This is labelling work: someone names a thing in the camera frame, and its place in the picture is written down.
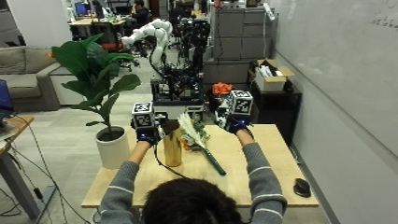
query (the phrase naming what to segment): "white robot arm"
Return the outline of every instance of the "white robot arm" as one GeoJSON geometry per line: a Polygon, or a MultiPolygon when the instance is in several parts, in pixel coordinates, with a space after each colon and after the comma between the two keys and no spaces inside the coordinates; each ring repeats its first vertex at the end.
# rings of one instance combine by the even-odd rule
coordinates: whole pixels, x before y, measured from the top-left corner
{"type": "Polygon", "coordinates": [[[171,31],[171,23],[169,21],[161,21],[159,19],[155,19],[138,30],[134,30],[131,36],[122,37],[122,42],[127,45],[134,44],[135,41],[143,39],[149,35],[157,38],[157,46],[150,56],[150,61],[155,68],[161,67],[161,55],[169,43],[171,31]]]}

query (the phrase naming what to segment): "gray couch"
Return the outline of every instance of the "gray couch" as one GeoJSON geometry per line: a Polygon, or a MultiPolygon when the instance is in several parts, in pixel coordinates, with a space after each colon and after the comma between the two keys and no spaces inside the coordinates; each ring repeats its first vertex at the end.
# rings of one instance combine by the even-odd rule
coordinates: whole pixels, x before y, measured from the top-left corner
{"type": "Polygon", "coordinates": [[[15,112],[50,111],[59,108],[49,73],[59,67],[47,57],[50,49],[0,48],[0,79],[7,82],[15,112]]]}

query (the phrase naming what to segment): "window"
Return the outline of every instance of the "window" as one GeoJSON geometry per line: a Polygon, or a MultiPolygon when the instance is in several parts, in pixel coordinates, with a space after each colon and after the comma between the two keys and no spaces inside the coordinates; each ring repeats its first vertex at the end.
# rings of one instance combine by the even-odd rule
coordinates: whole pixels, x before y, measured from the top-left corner
{"type": "Polygon", "coordinates": [[[0,0],[0,11],[7,11],[9,5],[6,0],[0,0]]]}

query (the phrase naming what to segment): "gray sweater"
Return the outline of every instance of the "gray sweater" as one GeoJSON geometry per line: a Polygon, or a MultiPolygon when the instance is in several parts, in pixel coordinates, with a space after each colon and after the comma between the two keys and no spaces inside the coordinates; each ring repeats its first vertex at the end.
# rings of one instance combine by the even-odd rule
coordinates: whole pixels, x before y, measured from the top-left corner
{"type": "MultiPolygon", "coordinates": [[[[251,192],[251,223],[280,224],[286,209],[278,180],[262,154],[258,143],[242,149],[247,161],[248,188],[251,192]]],[[[99,213],[101,223],[134,223],[137,219],[129,212],[134,191],[134,179],[139,165],[125,161],[103,195],[99,213]]]]}

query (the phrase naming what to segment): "whiteboard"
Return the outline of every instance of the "whiteboard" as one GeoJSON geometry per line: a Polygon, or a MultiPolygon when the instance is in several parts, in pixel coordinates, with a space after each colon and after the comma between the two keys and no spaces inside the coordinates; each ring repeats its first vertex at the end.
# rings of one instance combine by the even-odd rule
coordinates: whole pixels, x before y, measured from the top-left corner
{"type": "Polygon", "coordinates": [[[279,0],[276,11],[276,52],[398,156],[398,0],[279,0]]]}

